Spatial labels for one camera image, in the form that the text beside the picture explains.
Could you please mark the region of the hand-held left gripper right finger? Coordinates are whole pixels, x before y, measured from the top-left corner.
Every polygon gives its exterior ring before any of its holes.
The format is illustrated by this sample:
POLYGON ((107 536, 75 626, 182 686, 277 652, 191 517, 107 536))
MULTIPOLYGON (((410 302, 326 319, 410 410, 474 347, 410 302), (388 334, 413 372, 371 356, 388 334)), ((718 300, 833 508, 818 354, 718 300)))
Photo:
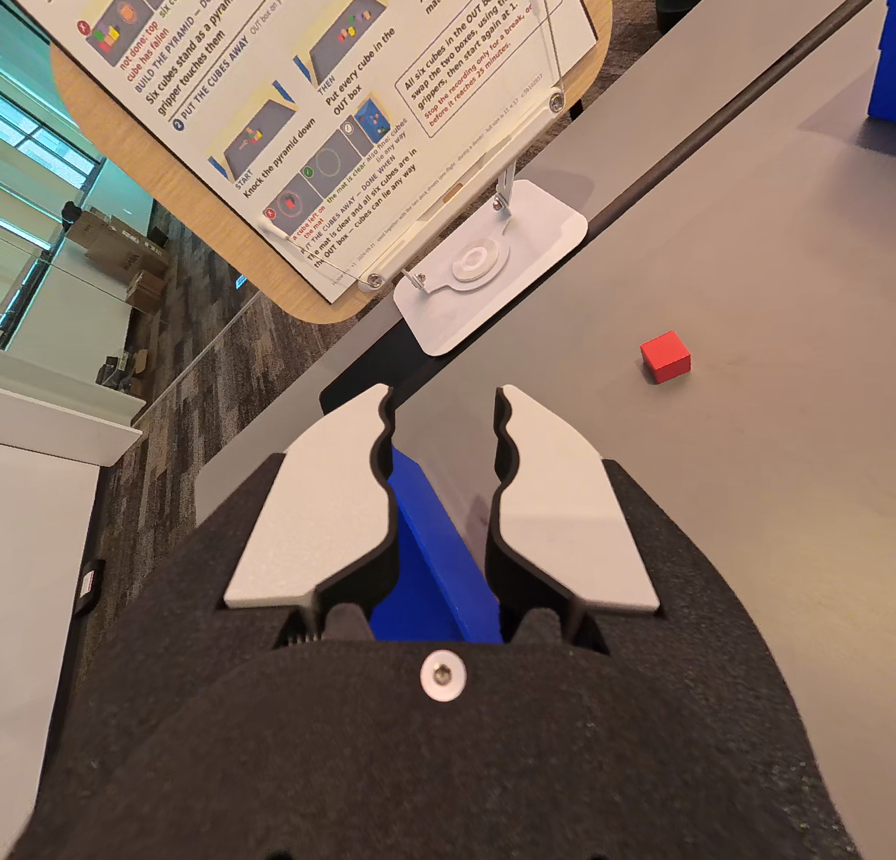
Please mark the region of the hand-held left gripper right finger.
POLYGON ((556 614, 582 640, 592 612, 654 616, 660 599, 604 458, 563 418, 511 384, 497 388, 494 493, 485 575, 511 640, 527 613, 556 614))

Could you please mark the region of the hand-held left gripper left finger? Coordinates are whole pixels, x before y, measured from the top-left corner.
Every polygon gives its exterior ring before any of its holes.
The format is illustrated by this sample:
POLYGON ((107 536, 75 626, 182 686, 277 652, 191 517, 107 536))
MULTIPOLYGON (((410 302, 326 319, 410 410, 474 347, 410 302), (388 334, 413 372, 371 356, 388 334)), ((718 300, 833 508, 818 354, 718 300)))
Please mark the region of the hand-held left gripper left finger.
POLYGON ((394 429, 392 389, 375 384, 289 445, 223 594, 227 608, 293 608, 308 630, 322 630, 340 605, 371 617, 399 580, 394 429))

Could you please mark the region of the blue plastic bin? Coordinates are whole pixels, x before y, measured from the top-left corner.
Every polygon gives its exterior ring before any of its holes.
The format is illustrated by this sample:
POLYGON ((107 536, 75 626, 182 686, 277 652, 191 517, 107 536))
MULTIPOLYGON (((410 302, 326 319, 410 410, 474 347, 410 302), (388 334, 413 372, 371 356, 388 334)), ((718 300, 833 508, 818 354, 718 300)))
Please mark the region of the blue plastic bin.
POLYGON ((895 123, 895 0, 887 0, 868 116, 895 123))
POLYGON ((420 465, 392 450, 399 580, 370 617, 380 642, 501 644, 499 605, 420 465))

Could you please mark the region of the red wooden cube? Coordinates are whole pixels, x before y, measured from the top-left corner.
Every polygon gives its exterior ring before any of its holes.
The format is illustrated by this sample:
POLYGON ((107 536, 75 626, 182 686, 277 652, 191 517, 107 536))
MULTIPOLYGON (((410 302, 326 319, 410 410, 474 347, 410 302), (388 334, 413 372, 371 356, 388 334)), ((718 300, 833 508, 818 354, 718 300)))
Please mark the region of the red wooden cube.
POLYGON ((640 351, 654 384, 666 384, 692 370, 691 353, 675 330, 644 342, 640 351))

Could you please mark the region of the brown cardboard box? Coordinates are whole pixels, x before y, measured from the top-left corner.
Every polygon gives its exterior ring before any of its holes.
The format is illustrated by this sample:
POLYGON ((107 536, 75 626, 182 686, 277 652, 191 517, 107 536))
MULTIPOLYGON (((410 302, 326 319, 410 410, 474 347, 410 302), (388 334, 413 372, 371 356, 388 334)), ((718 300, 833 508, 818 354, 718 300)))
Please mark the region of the brown cardboard box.
POLYGON ((162 277, 140 270, 128 286, 126 302, 134 309, 153 316, 161 309, 165 289, 166 281, 162 277))
POLYGON ((116 217, 82 211, 65 230, 65 237, 84 249, 88 259, 103 272, 121 281, 130 280, 140 271, 162 278, 167 275, 168 252, 116 217))

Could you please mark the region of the wooden display board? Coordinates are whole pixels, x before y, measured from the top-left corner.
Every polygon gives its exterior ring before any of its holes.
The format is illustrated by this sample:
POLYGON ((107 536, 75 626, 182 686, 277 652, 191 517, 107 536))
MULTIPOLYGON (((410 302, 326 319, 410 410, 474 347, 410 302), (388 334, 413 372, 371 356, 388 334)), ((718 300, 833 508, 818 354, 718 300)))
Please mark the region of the wooden display board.
MULTIPOLYGON (((582 0, 595 27, 596 48, 588 51, 564 76, 566 106, 569 109, 584 97, 596 81, 609 51, 612 32, 612 0, 582 0)), ((375 296, 351 287, 334 303, 327 304, 312 287, 274 250, 247 226, 207 184, 186 168, 167 146, 138 123, 73 60, 64 49, 50 40, 50 59, 56 89, 68 113, 84 135, 134 182, 157 200, 176 219, 191 229, 216 253, 245 274, 261 294, 266 295, 286 314, 302 322, 326 325, 343 322, 358 315, 375 296)), ((423 238, 414 239, 407 262, 417 261, 423 251, 449 227, 455 227, 462 214, 486 200, 486 183, 474 195, 472 185, 479 176, 455 184, 437 203, 439 210, 424 223, 423 238)))

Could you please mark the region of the printed instruction sheet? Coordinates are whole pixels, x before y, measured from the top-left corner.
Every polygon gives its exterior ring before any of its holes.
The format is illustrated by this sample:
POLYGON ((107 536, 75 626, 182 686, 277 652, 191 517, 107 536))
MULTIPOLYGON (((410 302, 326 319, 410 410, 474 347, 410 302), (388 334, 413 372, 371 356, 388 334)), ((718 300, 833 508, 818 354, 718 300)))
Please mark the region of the printed instruction sheet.
POLYGON ((598 47, 585 0, 15 0, 327 304, 598 47))

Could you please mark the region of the office window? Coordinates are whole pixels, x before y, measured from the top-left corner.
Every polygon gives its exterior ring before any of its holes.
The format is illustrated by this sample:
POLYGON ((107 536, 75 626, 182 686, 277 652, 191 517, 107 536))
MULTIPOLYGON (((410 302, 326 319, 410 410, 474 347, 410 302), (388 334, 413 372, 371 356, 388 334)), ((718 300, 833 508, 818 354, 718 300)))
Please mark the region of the office window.
POLYGON ((1 97, 1 346, 7 350, 102 162, 1 97))

